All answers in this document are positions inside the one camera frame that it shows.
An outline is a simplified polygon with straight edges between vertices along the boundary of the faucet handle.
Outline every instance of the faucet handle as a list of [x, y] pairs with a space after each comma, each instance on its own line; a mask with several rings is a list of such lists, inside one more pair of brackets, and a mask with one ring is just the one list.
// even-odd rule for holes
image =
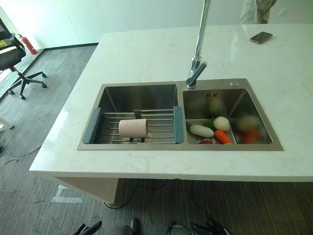
[[201, 62], [196, 70], [192, 71], [192, 75], [186, 80], [186, 85], [188, 89], [196, 88], [197, 78], [200, 76], [206, 66], [206, 62]]

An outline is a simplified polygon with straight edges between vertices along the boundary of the person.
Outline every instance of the person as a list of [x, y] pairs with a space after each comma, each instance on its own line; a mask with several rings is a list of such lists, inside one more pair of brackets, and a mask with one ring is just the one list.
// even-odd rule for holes
[[267, 24], [269, 11], [277, 0], [244, 0], [239, 24]]

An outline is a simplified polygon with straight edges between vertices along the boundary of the fire extinguisher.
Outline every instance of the fire extinguisher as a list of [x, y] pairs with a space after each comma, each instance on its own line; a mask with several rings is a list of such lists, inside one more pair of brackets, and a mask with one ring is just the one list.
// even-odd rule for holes
[[20, 40], [23, 44], [25, 44], [25, 46], [27, 47], [27, 49], [29, 50], [29, 52], [32, 55], [37, 54], [37, 51], [34, 49], [34, 47], [32, 46], [32, 44], [29, 42], [29, 40], [26, 37], [23, 37], [21, 34], [18, 34], [20, 37]]

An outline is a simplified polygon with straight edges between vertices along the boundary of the dish rack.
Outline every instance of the dish rack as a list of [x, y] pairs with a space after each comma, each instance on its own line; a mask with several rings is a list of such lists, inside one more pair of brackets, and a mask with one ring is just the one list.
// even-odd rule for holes
[[[121, 137], [118, 124], [121, 120], [146, 118], [147, 138]], [[183, 142], [182, 112], [179, 106], [173, 109], [133, 110], [133, 112], [103, 112], [93, 110], [83, 143], [86, 144], [175, 144]]]

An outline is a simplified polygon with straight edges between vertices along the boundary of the white tape marking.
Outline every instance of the white tape marking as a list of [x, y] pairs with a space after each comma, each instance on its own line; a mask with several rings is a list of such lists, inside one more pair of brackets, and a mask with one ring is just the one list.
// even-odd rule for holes
[[82, 203], [81, 197], [61, 197], [62, 191], [67, 189], [63, 185], [59, 185], [58, 191], [55, 196], [51, 199], [51, 202], [61, 202], [61, 203]]

